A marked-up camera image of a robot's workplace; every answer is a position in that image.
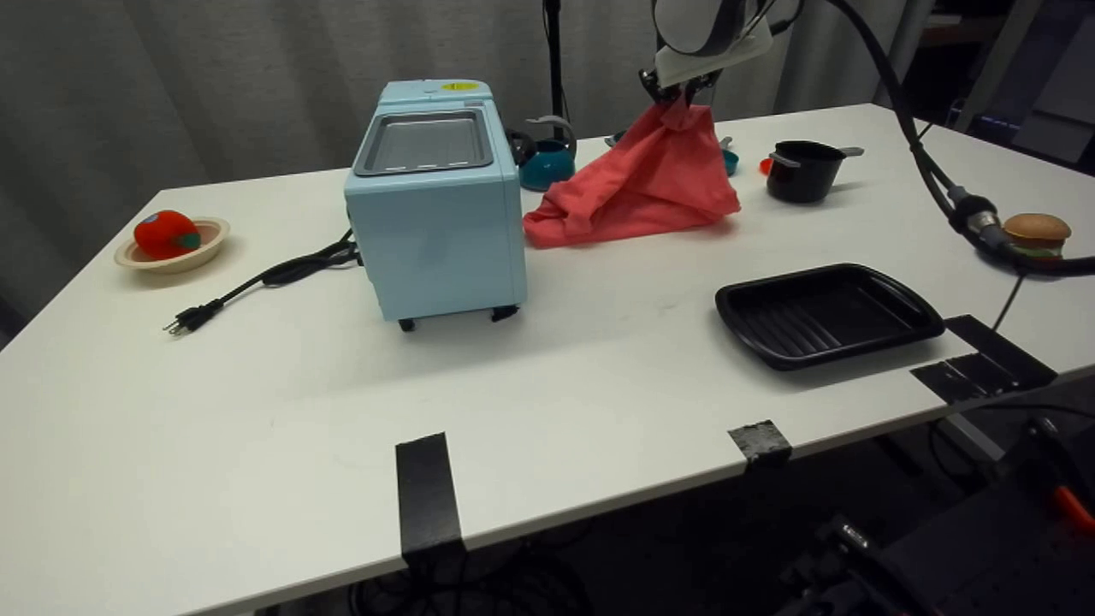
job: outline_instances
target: red cloth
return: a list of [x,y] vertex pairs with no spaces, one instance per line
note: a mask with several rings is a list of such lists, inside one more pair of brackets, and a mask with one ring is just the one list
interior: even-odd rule
[[649,231],[719,224],[740,213],[707,106],[652,106],[625,137],[554,182],[540,207],[524,216],[531,247],[578,247]]

